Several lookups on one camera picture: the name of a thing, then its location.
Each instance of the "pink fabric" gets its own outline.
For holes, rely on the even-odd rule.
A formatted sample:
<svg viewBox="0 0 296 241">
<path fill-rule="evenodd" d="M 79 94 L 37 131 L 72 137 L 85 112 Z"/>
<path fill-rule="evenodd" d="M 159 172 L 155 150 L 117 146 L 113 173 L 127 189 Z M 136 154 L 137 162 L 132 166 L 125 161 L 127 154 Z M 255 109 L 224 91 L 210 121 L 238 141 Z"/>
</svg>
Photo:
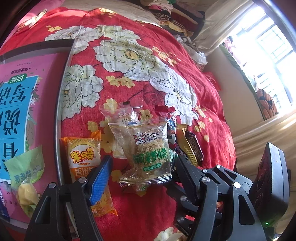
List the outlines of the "pink fabric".
<svg viewBox="0 0 296 241">
<path fill-rule="evenodd" d="M 54 8 L 60 7 L 65 0 L 41 0 L 35 7 L 33 7 L 30 12 L 28 12 L 20 21 L 19 23 L 14 27 L 14 29 L 10 32 L 6 40 L 4 41 L 3 45 L 11 38 L 11 36 L 14 34 L 14 32 L 17 30 L 19 25 L 33 17 L 36 17 L 43 9 L 47 9 L 47 11 L 50 11 Z"/>
<path fill-rule="evenodd" d="M 160 6 L 158 6 L 158 5 L 151 5 L 151 6 L 149 6 L 149 9 L 160 10 L 160 11 L 163 10 L 163 9 L 162 9 Z"/>
</svg>

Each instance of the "white curtain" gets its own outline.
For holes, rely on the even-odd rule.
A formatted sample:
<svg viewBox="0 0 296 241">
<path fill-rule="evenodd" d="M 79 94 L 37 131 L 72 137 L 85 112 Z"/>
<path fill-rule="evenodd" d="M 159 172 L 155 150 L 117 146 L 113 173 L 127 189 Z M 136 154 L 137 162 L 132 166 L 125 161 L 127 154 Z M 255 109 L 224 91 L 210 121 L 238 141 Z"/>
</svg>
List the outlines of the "white curtain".
<svg viewBox="0 0 296 241">
<path fill-rule="evenodd" d="M 252 0 L 218 0 L 205 12 L 205 24 L 194 39 L 205 55 L 212 53 L 238 25 L 245 14 L 256 7 Z"/>
<path fill-rule="evenodd" d="M 241 133 L 233 137 L 240 174 L 254 180 L 267 142 L 284 152 L 287 168 L 291 169 L 289 207 L 276 228 L 278 233 L 282 233 L 296 210 L 296 109 L 276 115 Z"/>
</svg>

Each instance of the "rice cracker package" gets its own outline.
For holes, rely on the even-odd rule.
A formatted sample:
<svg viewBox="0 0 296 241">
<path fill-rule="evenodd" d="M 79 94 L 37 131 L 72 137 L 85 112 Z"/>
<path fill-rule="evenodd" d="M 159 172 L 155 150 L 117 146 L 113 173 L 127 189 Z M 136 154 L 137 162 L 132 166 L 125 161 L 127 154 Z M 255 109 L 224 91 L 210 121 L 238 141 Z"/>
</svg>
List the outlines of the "rice cracker package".
<svg viewBox="0 0 296 241">
<path fill-rule="evenodd" d="M 86 177 L 91 169 L 100 165 L 100 136 L 100 133 L 97 133 L 97 139 L 76 137 L 61 138 L 66 148 L 72 182 L 80 177 Z M 100 201 L 96 202 L 96 204 L 91 207 L 91 210 L 95 217 L 103 216 L 106 213 L 117 215 L 117 212 L 113 207 L 108 185 L 106 186 Z"/>
</svg>

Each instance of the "pink book cover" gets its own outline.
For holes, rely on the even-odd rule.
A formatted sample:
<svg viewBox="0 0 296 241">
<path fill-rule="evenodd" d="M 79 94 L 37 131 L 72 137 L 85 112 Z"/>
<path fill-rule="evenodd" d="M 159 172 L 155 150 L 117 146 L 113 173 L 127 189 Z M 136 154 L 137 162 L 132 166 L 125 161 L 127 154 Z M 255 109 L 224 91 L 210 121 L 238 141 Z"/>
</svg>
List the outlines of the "pink book cover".
<svg viewBox="0 0 296 241">
<path fill-rule="evenodd" d="M 2 106 L 0 104 L 0 115 L 1 113 L 4 113 L 2 114 L 2 125 L 0 123 L 0 145 L 6 144 L 6 147 L 8 146 L 8 141 L 5 138 L 9 135 L 9 130 L 7 130 L 7 124 L 5 132 L 3 131 L 4 117 L 7 119 L 8 115 L 6 114 L 5 116 L 5 113 L 7 110 L 12 111 L 12 109 L 9 110 L 7 105 L 10 104 L 15 108 L 19 108 L 19 103 L 15 103 L 15 105 L 12 104 L 14 101 L 19 100 L 19 98 L 23 99 L 25 91 L 27 91 L 27 93 L 29 93 L 27 94 L 29 99 L 27 106 L 23 111 L 26 113 L 26 120 L 23 120 L 22 122 L 19 120 L 19 122 L 21 122 L 20 127 L 22 128 L 18 127 L 17 129 L 18 134 L 21 133 L 21 131 L 23 131 L 24 134 L 19 135 L 21 144 L 17 152 L 15 150 L 11 150 L 12 146 L 10 146 L 10 152 L 16 152 L 15 156 L 18 156 L 25 151 L 42 145 L 45 163 L 44 173 L 41 179 L 34 184 L 37 193 L 40 195 L 42 195 L 50 182 L 57 182 L 57 172 L 54 158 L 55 115 L 60 84 L 68 55 L 68 52 L 47 54 L 0 65 L 0 93 L 2 92 L 0 94 L 0 96 L 2 96 L 2 98 L 0 97 L 2 100 L 2 102 L 0 101 L 2 103 Z M 26 78 L 31 80 L 31 86 L 25 86 L 24 81 L 18 83 L 17 78 L 12 79 L 13 76 L 22 74 L 26 74 Z M 11 88 L 10 95 L 12 97 L 14 97 L 14 93 L 17 93 L 15 95 L 18 95 L 17 98 L 15 97 L 14 99 L 11 99 L 10 103 L 9 98 L 5 99 L 5 97 L 9 97 L 9 95 L 4 95 L 7 94 L 9 88 Z M 20 93 L 22 91 L 24 91 L 24 93 L 23 96 L 20 97 Z M 4 153 L 1 153 L 3 151 L 3 147 L 0 146 L 0 158 L 3 158 Z M 7 176 L 3 170 L 4 167 L 5 166 L 1 166 L 0 169 L 0 189 L 8 214 L 10 218 L 29 223 L 29 217 L 23 212 L 16 200 L 16 197 L 11 192 L 9 178 L 14 177 L 9 177 L 9 175 Z"/>
</svg>

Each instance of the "red floral bedsheet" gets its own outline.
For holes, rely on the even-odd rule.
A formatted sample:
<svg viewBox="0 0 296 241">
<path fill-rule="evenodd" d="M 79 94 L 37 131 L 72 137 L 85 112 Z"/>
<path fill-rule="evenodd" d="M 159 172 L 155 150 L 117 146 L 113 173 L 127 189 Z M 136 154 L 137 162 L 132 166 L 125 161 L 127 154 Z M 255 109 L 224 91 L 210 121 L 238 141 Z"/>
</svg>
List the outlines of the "red floral bedsheet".
<svg viewBox="0 0 296 241">
<path fill-rule="evenodd" d="M 99 105 L 108 109 L 142 98 L 141 120 L 156 117 L 156 104 L 175 106 L 178 123 L 186 123 L 199 140 L 203 167 L 233 168 L 235 149 L 219 95 L 170 33 L 106 9 L 61 7 L 33 26 L 24 25 L 0 54 L 53 39 L 77 39 L 64 82 L 63 137 L 89 137 L 100 129 L 102 155 L 112 154 L 116 142 Z M 139 195 L 122 193 L 117 181 L 126 166 L 126 160 L 115 159 L 109 180 L 118 216 L 107 214 L 96 222 L 105 241 L 153 240 L 172 226 L 175 202 L 161 185 Z"/>
</svg>

